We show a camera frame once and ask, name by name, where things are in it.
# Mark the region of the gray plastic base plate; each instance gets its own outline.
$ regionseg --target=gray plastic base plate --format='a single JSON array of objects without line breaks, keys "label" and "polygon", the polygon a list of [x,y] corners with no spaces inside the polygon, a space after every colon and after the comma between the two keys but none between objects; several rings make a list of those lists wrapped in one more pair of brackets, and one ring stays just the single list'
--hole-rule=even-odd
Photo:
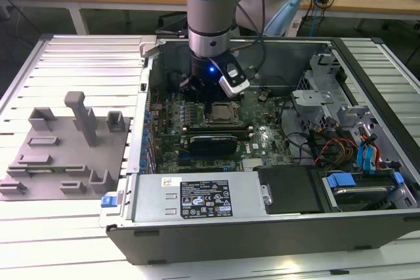
[{"label": "gray plastic base plate", "polygon": [[[115,190],[121,170],[130,119],[124,117],[124,132],[109,132],[106,117],[97,117],[97,145],[95,147],[87,145],[83,133],[76,129],[74,120],[74,117],[57,117],[57,120],[48,122],[52,131],[35,131],[32,128],[12,165],[19,165],[18,160],[21,155],[50,155],[52,161],[47,166],[86,165],[90,170],[95,170],[100,178],[103,178],[105,171],[108,170],[112,178],[110,190]],[[56,136],[58,145],[28,145],[32,138],[42,136]],[[0,193],[0,200],[99,199],[104,195],[93,191],[92,186],[89,185],[89,175],[86,174],[70,176],[65,172],[52,171],[35,173],[31,176],[18,175],[14,178],[6,175],[2,183],[6,184],[8,181],[21,182],[27,189],[22,192],[23,194],[8,193],[3,195]],[[74,189],[73,193],[64,193],[60,189],[62,181],[81,181],[83,186],[86,187],[86,191],[83,193],[83,190]]]}]

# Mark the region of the motherboard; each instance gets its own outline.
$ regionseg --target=motherboard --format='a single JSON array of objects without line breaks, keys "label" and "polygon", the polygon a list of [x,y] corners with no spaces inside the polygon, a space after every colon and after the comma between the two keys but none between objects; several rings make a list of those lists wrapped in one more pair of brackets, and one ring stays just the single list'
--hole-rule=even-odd
[{"label": "motherboard", "polygon": [[278,124],[283,101],[261,90],[212,104],[153,93],[156,172],[229,172],[292,163]]}]

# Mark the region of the sticker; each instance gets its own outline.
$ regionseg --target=sticker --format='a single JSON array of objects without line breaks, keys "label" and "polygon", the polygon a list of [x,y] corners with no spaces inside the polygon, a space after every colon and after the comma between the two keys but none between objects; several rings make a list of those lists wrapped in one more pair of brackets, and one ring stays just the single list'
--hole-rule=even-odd
[{"label": "sticker", "polygon": [[179,187],[181,177],[162,177],[162,187]]},{"label": "sticker", "polygon": [[181,216],[184,219],[233,216],[227,180],[181,182]]}]

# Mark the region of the floor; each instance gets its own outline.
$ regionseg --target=floor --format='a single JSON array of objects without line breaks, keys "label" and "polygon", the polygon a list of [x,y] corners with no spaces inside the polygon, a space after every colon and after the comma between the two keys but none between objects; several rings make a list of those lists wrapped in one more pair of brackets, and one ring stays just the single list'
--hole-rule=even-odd
[{"label": "floor", "polygon": [[[21,17],[17,10],[9,8],[10,19],[0,21],[0,96],[13,80],[20,66],[37,41],[36,31]],[[23,8],[24,14],[42,33],[75,34],[66,9]],[[83,10],[91,34],[151,34],[158,27],[158,16],[162,12],[132,11],[132,23],[125,23],[120,10]],[[169,24],[179,17],[169,18]],[[413,27],[415,21],[366,20],[360,31],[354,29],[357,21],[348,18],[325,18],[315,25],[317,37],[379,37],[388,47],[406,62],[417,45],[420,44],[419,32]],[[298,36],[309,36],[312,21],[307,21]],[[420,77],[420,51],[411,59],[409,69]]]}]

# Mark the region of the blue plastic clip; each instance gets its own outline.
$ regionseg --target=blue plastic clip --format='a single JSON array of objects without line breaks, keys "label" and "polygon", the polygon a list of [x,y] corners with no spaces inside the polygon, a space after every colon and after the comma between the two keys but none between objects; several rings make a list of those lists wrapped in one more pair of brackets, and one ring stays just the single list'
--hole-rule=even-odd
[{"label": "blue plastic clip", "polygon": [[370,160],[372,159],[372,155],[373,155],[373,148],[371,146],[369,146],[369,147],[367,147],[367,150],[366,150],[365,162],[364,162],[363,169],[369,171],[370,174],[375,173],[375,171],[372,170],[372,168],[370,167]]},{"label": "blue plastic clip", "polygon": [[395,172],[394,173],[394,178],[395,178],[398,186],[401,186],[402,184],[404,184],[404,177],[402,177],[400,172]]},{"label": "blue plastic clip", "polygon": [[364,141],[360,142],[359,149],[357,150],[357,166],[361,167],[363,165],[363,152],[365,151],[364,148]]},{"label": "blue plastic clip", "polygon": [[356,186],[356,182],[351,173],[333,173],[327,176],[327,182],[331,188]]},{"label": "blue plastic clip", "polygon": [[111,208],[117,206],[117,196],[104,196],[100,199],[102,208]]}]

